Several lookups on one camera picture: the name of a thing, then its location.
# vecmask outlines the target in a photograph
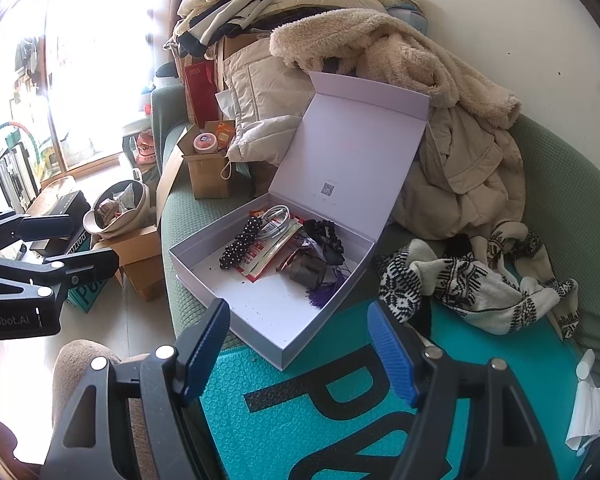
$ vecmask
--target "cardboard box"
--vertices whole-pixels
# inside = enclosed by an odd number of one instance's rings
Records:
[[[193,149],[193,140],[199,134],[198,127],[192,126],[178,141],[182,158],[187,161],[189,166],[193,195],[196,198],[229,198],[230,181],[220,176],[221,173],[228,173],[228,170],[224,169],[227,164],[226,150],[197,154]]]
[[[129,283],[145,301],[159,298],[166,291],[162,256],[154,256],[123,267]]]
[[[74,240],[74,243],[69,247],[66,254],[74,254],[82,251],[88,251],[91,248],[91,234],[83,230],[80,236]],[[85,314],[90,311],[96,298],[109,280],[101,280],[99,282],[88,283],[87,285],[77,286],[69,289],[66,295],[68,303],[75,308],[79,308]]]
[[[223,128],[218,132],[218,126],[223,125]],[[228,133],[226,130],[233,129],[232,133]],[[218,148],[227,149],[231,141],[235,137],[235,121],[224,120],[224,121],[207,121],[202,131],[207,134],[214,134],[218,140]]]
[[[266,38],[268,34],[240,34],[235,38],[221,38],[218,41],[216,51],[216,88],[221,92],[224,86],[224,60],[240,49],[255,43],[260,38]]]
[[[116,251],[120,258],[120,267],[162,254],[160,235],[155,225],[136,229],[109,240],[102,240],[93,246],[94,249],[104,247]]]
[[[316,95],[269,192],[170,249],[184,286],[205,306],[224,298],[231,330],[279,370],[365,272],[429,113],[429,97],[417,92],[362,78],[310,75]],[[311,305],[303,286],[276,272],[278,256],[254,283],[235,269],[219,268],[224,247],[242,232],[250,211],[276,204],[336,224],[350,275],[322,309]]]
[[[278,168],[266,160],[249,162],[248,166],[251,182],[253,182],[254,196],[264,195],[269,190]]]
[[[180,134],[180,139],[186,134],[187,129],[184,128]],[[167,162],[162,165],[162,174],[160,176],[160,180],[158,181],[158,187],[155,190],[155,223],[157,225],[160,225],[162,212],[164,211],[164,206],[167,203],[169,192],[171,191],[171,187],[173,187],[173,183],[176,181],[176,177],[180,172],[183,162],[184,160],[182,158],[182,152],[176,143],[171,150],[171,155],[169,155]]]

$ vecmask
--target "black scrunchie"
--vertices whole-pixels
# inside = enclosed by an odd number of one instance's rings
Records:
[[[306,220],[304,230],[320,245],[324,259],[330,266],[339,267],[344,263],[344,247],[336,236],[336,224],[328,220]]]
[[[220,268],[230,269],[238,265],[247,249],[256,241],[258,231],[262,229],[262,218],[252,216],[247,220],[243,231],[235,237],[235,240],[224,248],[222,256],[220,256]]]

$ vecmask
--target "white box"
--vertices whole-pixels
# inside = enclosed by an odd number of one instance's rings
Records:
[[[403,88],[327,73],[312,73],[311,79],[315,97],[269,193],[170,249],[185,287],[207,307],[224,298],[232,332],[279,370],[320,330],[368,266],[429,111],[427,96]],[[219,267],[224,247],[242,231],[249,212],[276,204],[337,226],[351,274],[322,309],[311,305],[303,286],[276,272],[276,259],[254,283]]]

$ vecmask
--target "black box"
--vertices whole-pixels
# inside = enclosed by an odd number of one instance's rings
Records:
[[[65,254],[84,231],[82,219],[89,209],[91,209],[91,206],[80,190],[60,197],[54,208],[47,214],[69,215],[74,221],[74,231],[71,236],[66,238],[51,238],[51,240],[33,242],[30,249],[45,258]]]

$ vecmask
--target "blue gripper pad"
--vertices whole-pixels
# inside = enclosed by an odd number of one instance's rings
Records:
[[[209,375],[216,364],[216,359],[224,338],[229,332],[231,311],[227,302],[222,300],[218,310],[200,337],[200,342],[187,364],[187,381],[181,398],[184,406],[189,406],[205,391]]]
[[[419,395],[414,386],[413,362],[378,302],[374,301],[369,305],[366,323],[374,349],[382,361],[392,389],[398,397],[406,400],[408,405],[415,406]]]

